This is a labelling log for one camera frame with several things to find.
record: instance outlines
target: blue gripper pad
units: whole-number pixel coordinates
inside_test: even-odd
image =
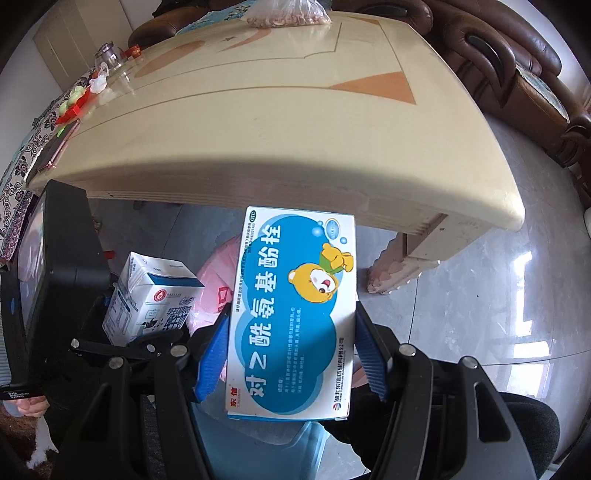
[[[387,401],[389,396],[386,382],[388,358],[385,358],[380,350],[378,341],[381,341],[381,338],[376,339],[376,335],[379,336],[365,309],[358,302],[355,312],[355,347],[357,354],[368,377],[371,391],[377,394],[380,400]]]
[[[216,320],[217,327],[201,360],[195,385],[195,397],[199,402],[216,389],[217,380],[228,358],[228,339],[230,334],[229,309],[224,309]]]

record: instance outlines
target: person's hand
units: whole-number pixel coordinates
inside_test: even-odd
[[[25,417],[39,418],[49,408],[49,402],[43,397],[20,398],[19,400],[8,400],[17,406],[18,411]]]

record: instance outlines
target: patterned cloth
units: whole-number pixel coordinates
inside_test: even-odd
[[[214,23],[240,18],[246,12],[248,12],[248,9],[255,1],[256,0],[246,0],[241,4],[232,5],[231,7],[225,8],[224,10],[207,12],[199,20],[187,25],[184,28],[181,28],[178,32],[176,32],[176,35],[182,35],[184,33],[190,32],[191,30],[213,25]],[[318,0],[318,3],[322,5],[327,12],[331,10],[330,6],[332,4],[332,0]]]
[[[550,90],[550,87],[546,85],[545,81],[543,81],[537,75],[531,73],[529,70],[523,68],[519,64],[517,64],[517,71],[524,78],[524,80],[535,89],[536,92],[538,92],[542,97],[544,97],[544,99],[550,105],[552,105],[560,115],[564,117],[566,122],[569,124],[570,119],[569,114],[566,111],[566,108],[564,108],[564,105],[560,103],[558,97],[554,94],[552,90]]]
[[[88,86],[94,69],[86,72],[74,85]],[[22,222],[33,199],[33,193],[22,189],[22,182],[37,154],[56,129],[57,109],[70,96],[70,89],[50,103],[33,121],[33,129],[23,139],[0,181],[0,260],[8,262],[14,255]]]

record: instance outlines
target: brown leather sofa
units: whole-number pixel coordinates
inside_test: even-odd
[[[209,0],[208,7],[179,7],[159,15],[136,28],[128,46],[147,48],[174,37],[181,28],[199,20],[209,11],[223,10],[242,0]],[[410,24],[418,33],[426,35],[433,26],[431,10],[421,0],[334,0],[333,10],[357,12],[379,17],[395,18]]]
[[[560,58],[534,27],[496,0],[424,2],[433,13],[427,40],[481,110],[525,133],[561,166],[581,158],[591,146],[591,116],[558,79]],[[535,80],[530,74],[546,83],[570,122],[526,80]]]

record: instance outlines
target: gray marble floor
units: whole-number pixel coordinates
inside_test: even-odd
[[[365,269],[394,232],[357,231],[359,298],[372,319],[427,355],[474,355],[496,387],[530,395],[556,411],[558,453],[576,438],[591,400],[591,239],[570,173],[519,132],[489,118],[525,204],[517,233],[494,230],[388,296],[363,290]],[[238,235],[243,213],[219,207],[93,200],[104,249],[120,270],[130,250],[183,261],[197,271]],[[319,480],[348,479],[363,465],[330,438]]]

